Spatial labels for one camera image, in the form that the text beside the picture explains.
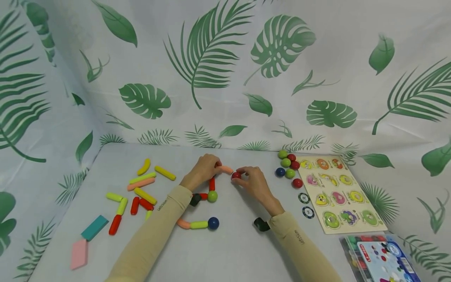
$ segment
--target beige arm sleeve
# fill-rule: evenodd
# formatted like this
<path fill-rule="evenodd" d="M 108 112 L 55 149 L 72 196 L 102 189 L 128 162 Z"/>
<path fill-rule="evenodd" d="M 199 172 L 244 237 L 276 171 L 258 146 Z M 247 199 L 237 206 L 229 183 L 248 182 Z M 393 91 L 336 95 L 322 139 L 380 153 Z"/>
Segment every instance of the beige arm sleeve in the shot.
<path fill-rule="evenodd" d="M 331 263 L 299 227 L 291 213 L 269 221 L 271 230 L 290 256 L 304 282 L 341 282 Z"/>
<path fill-rule="evenodd" d="M 175 187 L 166 200 L 133 235 L 105 282 L 142 282 L 166 244 L 177 220 L 185 212 L 192 193 Z"/>

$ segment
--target hand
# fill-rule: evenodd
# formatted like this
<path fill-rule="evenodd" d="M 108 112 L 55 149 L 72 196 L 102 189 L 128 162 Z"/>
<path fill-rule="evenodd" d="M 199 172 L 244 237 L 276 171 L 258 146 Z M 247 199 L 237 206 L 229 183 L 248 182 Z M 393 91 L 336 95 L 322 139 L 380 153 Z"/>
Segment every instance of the hand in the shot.
<path fill-rule="evenodd" d="M 279 200 L 277 200 L 269 190 L 265 176 L 259 167 L 244 166 L 236 170 L 248 177 L 247 180 L 233 178 L 232 183 L 242 186 L 251 196 L 253 196 L 268 213 L 274 217 L 285 212 Z"/>
<path fill-rule="evenodd" d="M 222 163 L 217 156 L 205 154 L 199 158 L 193 169 L 185 175 L 180 185 L 192 192 L 203 182 L 210 180 L 216 174 L 220 174 L 221 169 L 218 166 L 222 166 Z"/>

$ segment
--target pink parallelogram block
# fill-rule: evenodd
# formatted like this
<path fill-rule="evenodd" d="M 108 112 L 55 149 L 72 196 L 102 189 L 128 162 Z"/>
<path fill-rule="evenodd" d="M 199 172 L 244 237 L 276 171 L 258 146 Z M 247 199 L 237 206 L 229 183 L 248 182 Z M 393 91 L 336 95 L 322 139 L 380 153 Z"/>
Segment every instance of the pink parallelogram block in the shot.
<path fill-rule="evenodd" d="M 87 264 L 87 241 L 81 239 L 72 245 L 72 259 L 70 269 L 76 270 Z"/>

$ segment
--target yellow magnetic stick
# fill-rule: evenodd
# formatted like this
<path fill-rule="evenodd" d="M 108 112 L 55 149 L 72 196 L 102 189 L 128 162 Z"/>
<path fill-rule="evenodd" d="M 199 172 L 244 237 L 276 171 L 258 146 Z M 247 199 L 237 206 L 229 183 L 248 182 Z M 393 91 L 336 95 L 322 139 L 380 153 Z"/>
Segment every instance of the yellow magnetic stick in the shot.
<path fill-rule="evenodd" d="M 147 213 L 146 213 L 146 220 L 149 218 L 149 216 L 151 216 L 152 215 L 152 211 L 147 211 Z"/>
<path fill-rule="evenodd" d="M 138 195 L 139 197 L 145 199 L 146 201 L 148 201 L 149 203 L 151 203 L 152 205 L 156 205 L 156 200 L 154 197 L 152 197 L 151 195 L 147 194 L 146 192 L 144 192 L 141 188 L 137 187 L 135 188 L 135 194 Z"/>
<path fill-rule="evenodd" d="M 122 196 L 118 195 L 118 194 L 114 194 L 114 193 L 107 193 L 106 194 L 106 198 L 116 201 L 116 202 L 120 202 L 122 200 Z"/>
<path fill-rule="evenodd" d="M 156 173 L 155 172 L 151 172 L 151 173 L 147 173 L 147 174 L 145 174 L 143 176 L 133 178 L 132 180 L 129 181 L 129 184 L 133 184 L 133 183 L 136 183 L 136 182 L 139 182 L 141 180 L 144 180 L 144 179 L 147 179 L 147 178 L 151 178 L 151 177 L 156 177 Z"/>
<path fill-rule="evenodd" d="M 144 173 L 147 172 L 147 170 L 149 168 L 150 168 L 150 160 L 149 159 L 145 159 L 144 160 L 144 165 L 138 170 L 138 172 L 136 174 L 143 175 Z"/>
<path fill-rule="evenodd" d="M 129 200 L 127 198 L 122 198 L 119 207 L 117 208 L 116 214 L 123 215 L 128 202 Z"/>
<path fill-rule="evenodd" d="M 202 229 L 208 227 L 208 221 L 194 221 L 191 223 L 191 229 Z"/>
<path fill-rule="evenodd" d="M 175 175 L 167 171 L 166 169 L 162 168 L 161 166 L 155 166 L 155 171 L 159 174 L 171 179 L 172 181 L 175 180 Z"/>

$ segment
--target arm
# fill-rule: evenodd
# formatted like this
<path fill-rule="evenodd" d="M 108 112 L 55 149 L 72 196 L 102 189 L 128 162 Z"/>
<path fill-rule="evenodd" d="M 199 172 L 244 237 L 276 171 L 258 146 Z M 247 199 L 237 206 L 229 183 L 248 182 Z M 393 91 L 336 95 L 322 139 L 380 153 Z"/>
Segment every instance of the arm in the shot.
<path fill-rule="evenodd" d="M 166 200 L 133 235 L 105 282 L 142 282 L 165 246 L 177 220 L 185 212 L 194 191 L 202 182 L 221 173 L 218 157 L 205 154 L 175 187 Z"/>
<path fill-rule="evenodd" d="M 245 173 L 249 177 L 247 180 L 234 178 L 232 182 L 242 186 L 271 215 L 272 218 L 268 224 L 291 258 L 302 281 L 341 282 L 340 276 L 331 263 L 307 237 L 291 213 L 287 213 L 279 200 L 272 195 L 263 172 L 258 167 L 249 166 L 236 171 Z"/>

